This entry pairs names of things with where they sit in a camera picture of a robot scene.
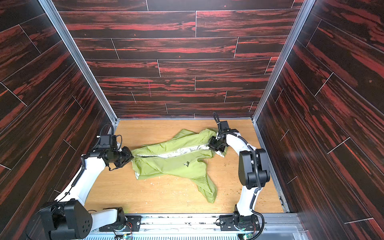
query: side wall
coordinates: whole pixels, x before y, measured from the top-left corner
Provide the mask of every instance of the side wall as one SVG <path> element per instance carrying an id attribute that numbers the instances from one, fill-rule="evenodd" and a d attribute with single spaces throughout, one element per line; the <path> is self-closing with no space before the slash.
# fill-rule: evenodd
<path id="1" fill-rule="evenodd" d="M 109 120 L 37 0 L 1 1 L 0 22 L 0 239 L 44 239 L 34 213 Z"/>
<path id="2" fill-rule="evenodd" d="M 54 0 L 119 118 L 250 117 L 302 0 Z"/>
<path id="3" fill-rule="evenodd" d="M 384 239 L 383 9 L 317 0 L 257 119 L 313 239 Z"/>

